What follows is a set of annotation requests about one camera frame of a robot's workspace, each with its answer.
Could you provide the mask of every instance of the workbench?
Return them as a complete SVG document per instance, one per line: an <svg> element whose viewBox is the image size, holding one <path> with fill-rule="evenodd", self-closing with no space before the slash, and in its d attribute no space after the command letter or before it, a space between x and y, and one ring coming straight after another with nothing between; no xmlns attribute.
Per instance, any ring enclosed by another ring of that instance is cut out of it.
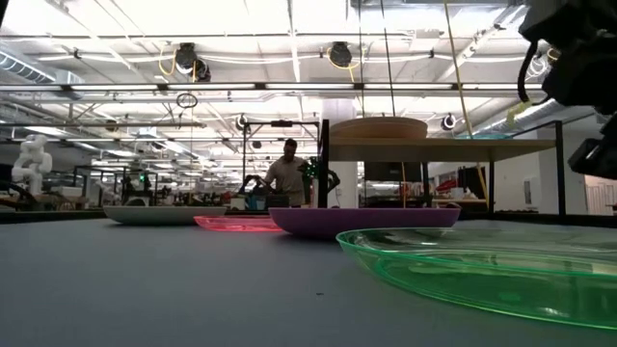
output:
<svg viewBox="0 0 617 347"><path fill-rule="evenodd" d="M285 233L106 219L3 225L0 277L3 347L617 345L613 331L402 291L372 278L336 242Z"/></svg>

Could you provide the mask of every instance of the red object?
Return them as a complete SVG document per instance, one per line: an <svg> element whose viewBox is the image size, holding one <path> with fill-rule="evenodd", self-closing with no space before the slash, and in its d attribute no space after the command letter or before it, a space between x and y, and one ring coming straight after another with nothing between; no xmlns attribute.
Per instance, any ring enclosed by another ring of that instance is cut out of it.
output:
<svg viewBox="0 0 617 347"><path fill-rule="evenodd" d="M436 191L438 191L439 193L445 193L445 192L448 192L452 188L456 188L456 186L457 186L456 179L450 179L440 184L440 186L437 187Z"/></svg>
<svg viewBox="0 0 617 347"><path fill-rule="evenodd" d="M270 216L195 217L195 222L210 231L282 231Z"/></svg>

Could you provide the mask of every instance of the gray t-shirt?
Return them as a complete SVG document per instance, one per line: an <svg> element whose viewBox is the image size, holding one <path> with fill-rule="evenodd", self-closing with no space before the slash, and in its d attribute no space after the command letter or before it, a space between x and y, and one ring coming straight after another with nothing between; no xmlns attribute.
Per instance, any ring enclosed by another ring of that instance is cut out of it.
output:
<svg viewBox="0 0 617 347"><path fill-rule="evenodd" d="M305 185L302 180L302 173L298 171L298 167L304 162L304 159L298 157L294 157L291 162L286 162L281 157L272 163L265 178L267 183L276 181L275 189L289 197L291 206L305 203Z"/></svg>

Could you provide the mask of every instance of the white humanoid robot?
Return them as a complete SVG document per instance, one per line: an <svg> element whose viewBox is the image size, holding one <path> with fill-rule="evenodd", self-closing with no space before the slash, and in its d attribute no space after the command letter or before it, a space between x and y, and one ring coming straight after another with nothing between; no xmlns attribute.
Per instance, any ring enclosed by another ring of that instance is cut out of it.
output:
<svg viewBox="0 0 617 347"><path fill-rule="evenodd" d="M42 175L51 172L52 159L49 153L43 150L47 138L43 135L28 135L21 143L21 153L13 165L12 175L15 182L28 178L29 192L33 196L39 195L42 190ZM23 166L31 162L28 168Z"/></svg>

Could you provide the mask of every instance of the ceiling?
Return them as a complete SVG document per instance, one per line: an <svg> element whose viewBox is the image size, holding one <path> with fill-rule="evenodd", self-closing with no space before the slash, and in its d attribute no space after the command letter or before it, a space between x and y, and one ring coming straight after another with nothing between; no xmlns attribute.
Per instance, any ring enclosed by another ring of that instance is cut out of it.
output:
<svg viewBox="0 0 617 347"><path fill-rule="evenodd" d="M166 73L172 69L174 50L182 42L196 45L196 52L212 73L211 83L456 82L441 1L427 0L416 5L386 1L383 14L380 6L374 6L379 2L363 3L360 10L358 1L350 4L347 0L11 0L0 30L0 51L10 50L42 71L70 71L88 84L190 83L191 76L177 69ZM459 58L461 80L515 83L528 47L517 32L526 9L508 7L507 0L451 3L452 41ZM343 69L331 64L327 53L335 41L348 43L355 58L352 65L357 65L356 68ZM546 71L546 65L541 63L532 65L535 68L528 73L529 82L541 77L542 69ZM0 80L3 84L31 83L7 71L0 71ZM195 94L206 101L184 112L182 121L199 122L204 127L157 127L155 136L220 138L221 141L178 144L200 159L214 160L220 176L233 175L233 181L239 178L232 174L232 169L225 168L240 167L242 155L234 153L230 145L242 144L223 144L222 139L242 137L235 128L239 115L244 114L250 121L317 121L322 118L322 100L332 97L322 93L266 91ZM69 119L72 108L73 117L79 115L81 122L157 123L172 121L171 115L178 121L181 113L171 101L175 93L153 96L152 93L92 92L80 96L70 99L53 93L2 93L0 98L5 103L9 101L13 105L18 101L19 107L14 106L13 112L10 108L2 109L0 118L6 122L61 122ZM399 95L394 98L393 106L388 93L366 93L363 99L360 93L356 97L352 94L344 97L355 99L358 117L389 117L393 109L397 117L426 121L431 136L452 136L441 129L440 123L448 114L462 118L461 100L455 96ZM118 100L123 97L139 101L120 103ZM465 102L469 120L478 124L516 103L516 98L511 93L497 93L466 96ZM65 131L65 137L135 137L124 127L117 132L104 128ZM309 156L316 151L316 143L311 138L316 136L313 129L282 130L266 126L254 136L275 140L293 137L302 140L300 152ZM128 152L141 149L149 159L162 155L156 149L145 147L145 142L120 143L121 147L109 143L89 144ZM250 167L263 174L267 168L266 156L270 160L278 157L281 146L280 142L263 141L260 149L250 148L249 153L255 158L255 164L251 163ZM185 159L186 154L184 151L171 157ZM101 153L93 150L93 155L100 157ZM113 152L102 155L112 161L131 158ZM181 168L200 170L204 166Z"/></svg>

